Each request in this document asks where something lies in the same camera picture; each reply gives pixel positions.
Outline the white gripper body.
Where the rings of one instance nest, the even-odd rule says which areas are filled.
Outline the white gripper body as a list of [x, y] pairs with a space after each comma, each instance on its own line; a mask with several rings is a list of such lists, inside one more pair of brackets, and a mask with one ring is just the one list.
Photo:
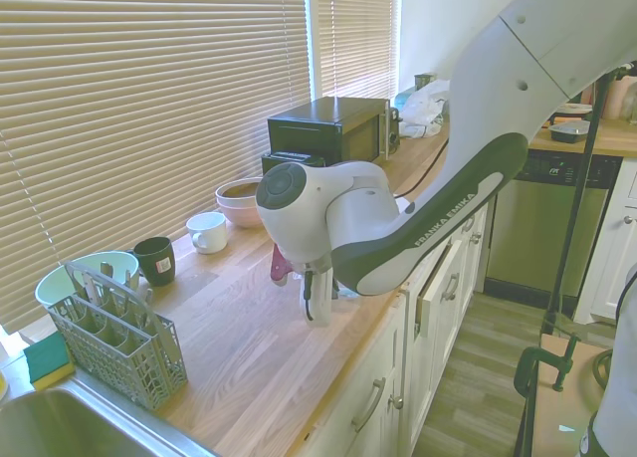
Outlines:
[[310, 327], [326, 327], [330, 322], [332, 271], [306, 271], [301, 278], [300, 308]]

